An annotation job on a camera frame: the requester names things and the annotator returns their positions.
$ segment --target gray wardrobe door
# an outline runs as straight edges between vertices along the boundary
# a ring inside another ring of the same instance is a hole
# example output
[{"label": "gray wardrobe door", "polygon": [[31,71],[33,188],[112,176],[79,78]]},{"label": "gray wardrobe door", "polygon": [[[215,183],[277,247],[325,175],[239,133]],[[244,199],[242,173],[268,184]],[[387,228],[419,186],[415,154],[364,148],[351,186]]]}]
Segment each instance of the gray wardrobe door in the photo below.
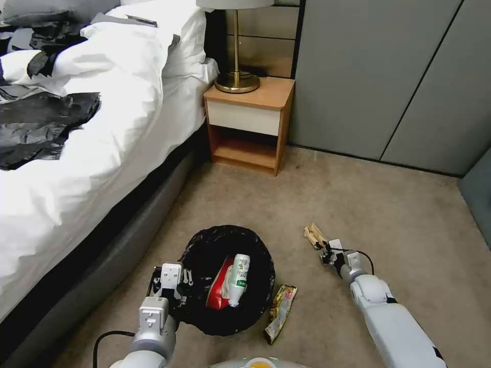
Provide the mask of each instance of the gray wardrobe door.
[{"label": "gray wardrobe door", "polygon": [[490,16],[464,1],[382,160],[462,175],[491,145]]},{"label": "gray wardrobe door", "polygon": [[459,0],[307,0],[290,141],[379,159]]}]

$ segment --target nightstand drawer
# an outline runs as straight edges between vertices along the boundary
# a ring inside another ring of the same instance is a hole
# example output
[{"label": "nightstand drawer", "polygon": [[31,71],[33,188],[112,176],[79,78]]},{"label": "nightstand drawer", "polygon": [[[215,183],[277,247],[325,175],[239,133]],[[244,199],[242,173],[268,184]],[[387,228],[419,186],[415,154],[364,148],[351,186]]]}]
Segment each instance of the nightstand drawer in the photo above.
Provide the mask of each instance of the nightstand drawer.
[{"label": "nightstand drawer", "polygon": [[278,135],[280,111],[208,100],[210,125]]}]

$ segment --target carpet floor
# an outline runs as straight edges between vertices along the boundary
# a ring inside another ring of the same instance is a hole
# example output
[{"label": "carpet floor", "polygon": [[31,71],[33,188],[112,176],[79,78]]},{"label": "carpet floor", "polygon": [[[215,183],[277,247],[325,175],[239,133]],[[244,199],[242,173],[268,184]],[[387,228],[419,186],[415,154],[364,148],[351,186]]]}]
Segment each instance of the carpet floor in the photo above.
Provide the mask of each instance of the carpet floor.
[{"label": "carpet floor", "polygon": [[[273,257],[277,286],[295,285],[298,294],[272,346],[262,335],[266,315],[231,337],[181,324],[171,367],[243,356],[313,368],[383,366],[348,287],[323,268],[302,235],[312,221],[344,247],[370,254],[377,276],[449,367],[491,366],[491,252],[457,179],[291,147],[277,177],[219,164],[194,172],[138,267],[81,323],[55,366],[89,368],[101,333],[135,331],[153,267],[178,259],[196,232],[220,224],[254,230]],[[104,339],[99,366],[122,359],[129,343],[128,337]]]}]

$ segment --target trash bin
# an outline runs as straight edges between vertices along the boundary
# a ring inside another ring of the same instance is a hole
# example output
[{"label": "trash bin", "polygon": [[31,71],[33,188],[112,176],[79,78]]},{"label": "trash bin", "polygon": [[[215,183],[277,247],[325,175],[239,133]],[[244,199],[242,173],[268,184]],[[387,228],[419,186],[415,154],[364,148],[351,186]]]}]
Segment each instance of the trash bin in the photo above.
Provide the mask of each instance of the trash bin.
[{"label": "trash bin", "polygon": [[[227,257],[251,258],[247,288],[237,307],[216,310],[206,307],[210,288]],[[189,241],[181,259],[191,270],[193,285],[184,285],[185,304],[171,302],[170,314],[194,325],[207,335],[228,336],[246,330],[269,309],[275,284],[273,260],[255,232],[234,225],[201,230]]]}]

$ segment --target nightstand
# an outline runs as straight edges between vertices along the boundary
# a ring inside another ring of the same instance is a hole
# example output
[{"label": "nightstand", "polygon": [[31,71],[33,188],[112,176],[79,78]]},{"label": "nightstand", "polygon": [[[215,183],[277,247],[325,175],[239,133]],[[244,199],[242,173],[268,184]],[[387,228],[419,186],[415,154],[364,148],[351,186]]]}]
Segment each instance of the nightstand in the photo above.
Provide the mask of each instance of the nightstand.
[{"label": "nightstand", "polygon": [[243,166],[277,175],[288,136],[293,79],[261,78],[246,94],[205,92],[213,162]]}]

